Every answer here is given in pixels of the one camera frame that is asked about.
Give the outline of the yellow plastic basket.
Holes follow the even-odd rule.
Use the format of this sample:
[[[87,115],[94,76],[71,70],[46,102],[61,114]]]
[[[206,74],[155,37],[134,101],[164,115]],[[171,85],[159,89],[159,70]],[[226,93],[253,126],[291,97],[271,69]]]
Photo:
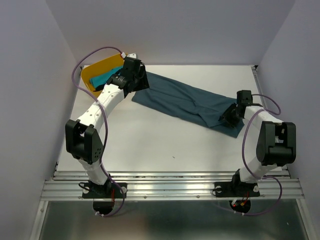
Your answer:
[[[81,79],[85,87],[97,98],[101,91],[95,91],[95,87],[91,84],[90,80],[94,77],[105,74],[114,68],[121,67],[123,63],[124,59],[121,57],[120,53],[107,57],[92,65],[84,67],[81,71]]]

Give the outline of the dark blue-grey t shirt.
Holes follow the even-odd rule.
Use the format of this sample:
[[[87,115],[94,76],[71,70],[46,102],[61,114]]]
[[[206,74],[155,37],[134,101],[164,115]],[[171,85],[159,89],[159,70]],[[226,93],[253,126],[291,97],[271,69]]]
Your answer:
[[[137,91],[132,97],[133,102],[233,138],[237,138],[243,129],[242,120],[235,127],[219,120],[236,102],[234,98],[151,72],[147,73],[147,78],[149,88]]]

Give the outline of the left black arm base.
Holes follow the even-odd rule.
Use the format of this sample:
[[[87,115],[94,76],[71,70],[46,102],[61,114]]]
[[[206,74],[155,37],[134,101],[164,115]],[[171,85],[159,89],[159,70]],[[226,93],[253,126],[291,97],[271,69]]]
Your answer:
[[[88,180],[80,182],[78,186],[82,189],[83,199],[122,199],[127,197],[127,183],[122,182],[116,186],[113,182],[107,180],[104,185],[98,185]]]

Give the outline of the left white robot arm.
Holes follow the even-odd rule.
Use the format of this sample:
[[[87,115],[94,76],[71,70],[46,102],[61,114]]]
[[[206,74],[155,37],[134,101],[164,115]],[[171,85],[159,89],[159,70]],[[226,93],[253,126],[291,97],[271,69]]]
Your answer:
[[[147,88],[145,65],[135,53],[131,53],[124,58],[119,73],[112,74],[107,80],[97,100],[80,117],[65,124],[66,151],[82,165],[100,197],[111,193],[111,184],[107,182],[107,173],[103,169],[104,144],[99,131],[112,110],[128,94]]]

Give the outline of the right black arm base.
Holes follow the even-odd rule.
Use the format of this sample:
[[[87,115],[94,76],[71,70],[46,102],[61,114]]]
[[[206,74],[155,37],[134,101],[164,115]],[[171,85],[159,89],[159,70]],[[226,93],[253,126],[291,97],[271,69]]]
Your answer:
[[[242,182],[235,174],[231,181],[216,181],[212,194],[217,198],[259,197],[260,191],[257,183]]]

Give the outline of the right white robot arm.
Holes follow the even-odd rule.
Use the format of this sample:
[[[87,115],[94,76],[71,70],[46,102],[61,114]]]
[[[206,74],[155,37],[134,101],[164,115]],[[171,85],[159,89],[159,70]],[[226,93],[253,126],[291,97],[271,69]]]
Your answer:
[[[275,117],[278,112],[267,110],[254,103],[250,90],[237,92],[236,103],[230,105],[219,120],[228,127],[235,127],[241,120],[248,120],[242,140],[241,157],[244,167],[238,169],[230,182],[231,192],[242,195],[248,190],[248,184],[255,184],[268,172],[277,167],[292,164],[296,160],[296,125]],[[259,130],[255,157],[249,163],[245,159],[245,144],[250,126]]]

